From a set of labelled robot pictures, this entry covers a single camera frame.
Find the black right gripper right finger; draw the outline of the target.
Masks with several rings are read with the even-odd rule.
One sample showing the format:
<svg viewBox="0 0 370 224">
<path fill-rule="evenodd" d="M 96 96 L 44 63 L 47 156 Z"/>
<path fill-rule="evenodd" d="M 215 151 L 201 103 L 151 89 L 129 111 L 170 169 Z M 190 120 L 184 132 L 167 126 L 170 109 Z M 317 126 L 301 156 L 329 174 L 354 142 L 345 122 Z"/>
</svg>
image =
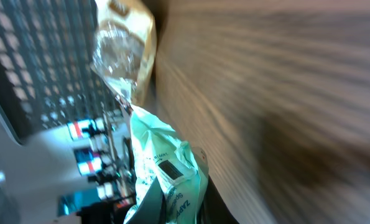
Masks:
<svg viewBox="0 0 370 224">
<path fill-rule="evenodd" d="M 221 198 L 211 177 L 208 177 L 203 203 L 200 207 L 201 224 L 238 224 Z"/>
</svg>

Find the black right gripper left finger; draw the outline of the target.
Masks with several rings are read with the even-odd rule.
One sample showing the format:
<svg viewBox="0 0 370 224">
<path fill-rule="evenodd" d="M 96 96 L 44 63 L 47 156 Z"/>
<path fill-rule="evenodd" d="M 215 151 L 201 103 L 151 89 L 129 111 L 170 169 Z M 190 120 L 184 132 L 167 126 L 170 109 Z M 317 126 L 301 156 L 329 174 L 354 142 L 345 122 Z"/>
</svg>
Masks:
<svg viewBox="0 0 370 224">
<path fill-rule="evenodd" d="M 136 213 L 131 218 L 131 224 L 165 224 L 165 219 L 164 193 L 158 179 L 154 179 Z"/>
</svg>

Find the mint green snack packet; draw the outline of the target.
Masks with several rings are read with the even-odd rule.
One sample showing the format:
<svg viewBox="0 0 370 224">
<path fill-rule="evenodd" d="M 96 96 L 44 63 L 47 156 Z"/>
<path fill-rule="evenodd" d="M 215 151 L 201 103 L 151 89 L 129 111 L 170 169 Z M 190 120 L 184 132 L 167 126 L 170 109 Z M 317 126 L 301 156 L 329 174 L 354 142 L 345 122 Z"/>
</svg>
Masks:
<svg viewBox="0 0 370 224">
<path fill-rule="evenodd" d="M 125 223 L 131 222 L 154 179 L 158 179 L 164 193 L 165 223 L 198 223 L 208 185 L 208 164 L 170 125 L 139 106 L 131 109 L 136 204 L 127 212 Z"/>
</svg>

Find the beige clear pastry bag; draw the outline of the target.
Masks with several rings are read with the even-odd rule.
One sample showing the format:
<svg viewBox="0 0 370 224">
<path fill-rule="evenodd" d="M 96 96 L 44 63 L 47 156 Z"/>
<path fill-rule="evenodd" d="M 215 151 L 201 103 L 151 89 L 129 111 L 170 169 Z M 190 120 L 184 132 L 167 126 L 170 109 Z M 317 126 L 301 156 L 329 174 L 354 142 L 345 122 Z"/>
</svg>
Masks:
<svg viewBox="0 0 370 224">
<path fill-rule="evenodd" d="M 107 87 L 141 106 L 155 61 L 155 18 L 139 0 L 96 0 L 98 26 L 91 67 Z"/>
</svg>

